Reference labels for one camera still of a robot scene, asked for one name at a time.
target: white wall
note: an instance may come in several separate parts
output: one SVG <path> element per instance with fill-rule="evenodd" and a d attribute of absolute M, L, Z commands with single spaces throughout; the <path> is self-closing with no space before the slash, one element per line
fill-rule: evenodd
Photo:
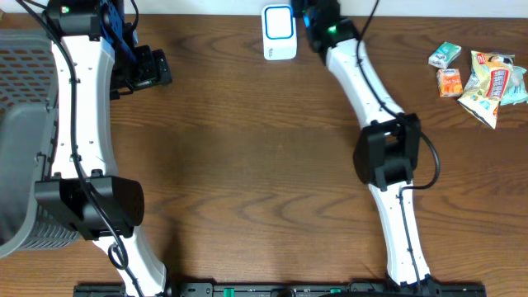
<path fill-rule="evenodd" d="M 48 0 L 36 0 L 46 3 Z M 126 2 L 126 11 L 132 6 Z M 258 15 L 289 0 L 136 0 L 141 13 Z M 368 15 L 374 0 L 341 0 L 343 15 Z M 15 0 L 0 0 L 5 12 L 21 12 Z M 381 0 L 377 15 L 406 17 L 528 17 L 528 0 Z"/>

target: green light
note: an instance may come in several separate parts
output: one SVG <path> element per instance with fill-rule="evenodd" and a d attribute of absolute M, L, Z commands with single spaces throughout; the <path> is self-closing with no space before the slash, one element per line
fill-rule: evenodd
<path fill-rule="evenodd" d="M 330 34 L 336 34 L 337 33 L 337 27 L 336 26 L 331 26 L 330 28 L 328 28 L 328 32 Z"/>

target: white device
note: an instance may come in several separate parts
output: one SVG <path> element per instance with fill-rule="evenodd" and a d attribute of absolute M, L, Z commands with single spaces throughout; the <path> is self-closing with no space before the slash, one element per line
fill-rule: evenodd
<path fill-rule="evenodd" d="M 262 9 L 262 39 L 267 60 L 293 59 L 297 55 L 297 30 L 290 5 Z"/>

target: orange snack package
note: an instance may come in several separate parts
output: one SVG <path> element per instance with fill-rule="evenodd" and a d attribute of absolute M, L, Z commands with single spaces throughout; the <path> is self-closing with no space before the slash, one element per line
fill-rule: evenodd
<path fill-rule="evenodd" d="M 462 79 L 458 69 L 440 69 L 436 73 L 440 97 L 458 97 L 462 95 Z"/>

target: basket mesh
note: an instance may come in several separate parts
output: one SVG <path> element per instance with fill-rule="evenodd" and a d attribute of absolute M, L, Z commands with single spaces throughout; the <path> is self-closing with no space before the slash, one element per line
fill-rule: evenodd
<path fill-rule="evenodd" d="M 77 232 L 63 228 L 36 203 L 33 192 L 34 183 L 50 174 L 57 136 L 56 101 L 54 58 L 45 33 L 0 30 L 0 177 L 20 183 L 7 185 L 0 178 L 0 202 L 11 206 L 0 211 L 0 258 L 16 250 L 61 248 L 78 238 Z M 27 170 L 17 170 L 11 158 L 23 160 Z"/>

